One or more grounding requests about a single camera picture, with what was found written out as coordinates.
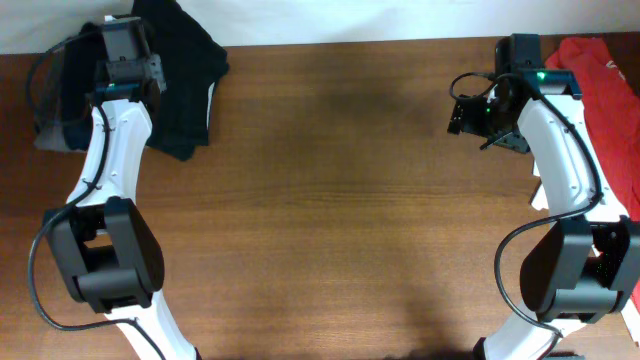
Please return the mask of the black shorts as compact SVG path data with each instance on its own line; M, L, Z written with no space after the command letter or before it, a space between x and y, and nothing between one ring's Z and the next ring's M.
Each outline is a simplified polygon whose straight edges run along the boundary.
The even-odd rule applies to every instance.
M148 44L160 56L167 85L147 145L186 161L209 144L210 96L229 71L227 51L176 1L135 0L131 14L150 31ZM81 32L98 34L93 23Z

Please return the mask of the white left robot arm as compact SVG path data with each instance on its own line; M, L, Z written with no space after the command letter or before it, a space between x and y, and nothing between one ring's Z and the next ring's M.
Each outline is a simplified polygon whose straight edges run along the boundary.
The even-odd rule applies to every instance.
M141 359L197 359L163 294L161 247L136 206L141 158L166 82L141 18L109 17L97 30L106 48L88 94L92 133L66 204L49 211L46 240L71 298L117 326Z

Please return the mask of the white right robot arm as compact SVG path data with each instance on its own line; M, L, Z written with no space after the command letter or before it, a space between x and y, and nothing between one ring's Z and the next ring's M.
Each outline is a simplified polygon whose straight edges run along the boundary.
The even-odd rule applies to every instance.
M474 357L553 359L564 338L615 313L637 337L639 225L598 161L576 76L544 65L538 35L513 34L497 42L488 80L477 95L455 96L448 130L531 154L540 180L531 204L548 216L547 233L521 265L521 301L476 343Z

